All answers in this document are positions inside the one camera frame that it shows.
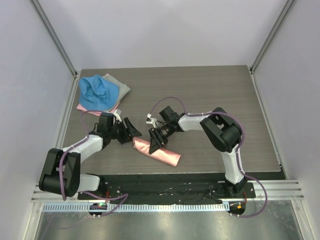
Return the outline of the pink satin napkin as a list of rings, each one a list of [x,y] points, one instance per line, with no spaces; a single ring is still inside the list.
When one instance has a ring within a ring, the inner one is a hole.
[[[165,148],[159,148],[154,153],[149,153],[151,143],[144,139],[134,137],[133,138],[133,148],[145,156],[148,156],[154,160],[162,162],[164,164],[176,167],[179,163],[181,155]]]

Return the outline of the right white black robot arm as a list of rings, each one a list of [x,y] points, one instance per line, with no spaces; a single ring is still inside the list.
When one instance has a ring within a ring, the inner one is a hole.
[[[221,153],[224,168],[224,188],[233,198],[244,191],[247,183],[240,157],[243,131],[239,123],[221,107],[201,114],[176,113],[167,106],[159,115],[164,125],[149,129],[149,154],[157,152],[168,143],[168,138],[178,132],[203,131],[213,147]]]

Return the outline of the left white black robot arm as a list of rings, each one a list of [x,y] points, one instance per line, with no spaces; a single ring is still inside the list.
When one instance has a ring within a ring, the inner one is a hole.
[[[116,113],[101,113],[93,130],[82,140],[63,149],[52,148],[48,151],[38,181],[39,189],[61,195],[63,200],[80,192],[89,192],[93,198],[102,199],[107,192],[102,184],[103,178],[81,174],[81,163],[102,151],[112,140],[125,144],[141,136],[127,117],[121,119]]]

